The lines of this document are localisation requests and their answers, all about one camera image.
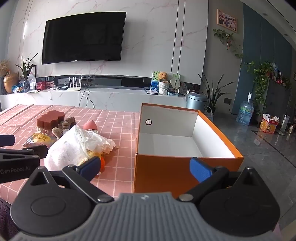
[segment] pink checkered tablecloth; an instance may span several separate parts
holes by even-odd
[[[61,105],[16,105],[0,112],[0,134],[15,136],[15,144],[6,148],[22,149],[22,144],[36,132],[36,119],[50,110],[75,117],[80,127],[93,120],[100,135],[113,139],[119,148],[105,155],[105,169],[91,183],[115,198],[122,192],[132,192],[139,113]],[[26,179],[0,184],[0,198],[12,204],[25,182]]]

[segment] trash can lid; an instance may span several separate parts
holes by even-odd
[[[196,93],[193,93],[193,92],[188,94],[188,98],[203,101],[203,102],[207,101],[207,97],[205,95],[196,94]]]

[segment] plastic water bottle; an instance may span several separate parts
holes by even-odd
[[[240,108],[239,114],[237,116],[237,122],[248,126],[250,124],[251,117],[254,112],[253,104],[251,103],[252,93],[250,92],[248,95],[248,101],[243,101]]]

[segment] tv screen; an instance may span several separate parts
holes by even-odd
[[[126,12],[95,12],[46,22],[42,64],[120,61]]]

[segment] purple fabric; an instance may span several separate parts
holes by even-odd
[[[18,229],[12,221],[9,213],[9,207],[7,207],[0,200],[0,234],[6,240],[13,238],[17,233]]]

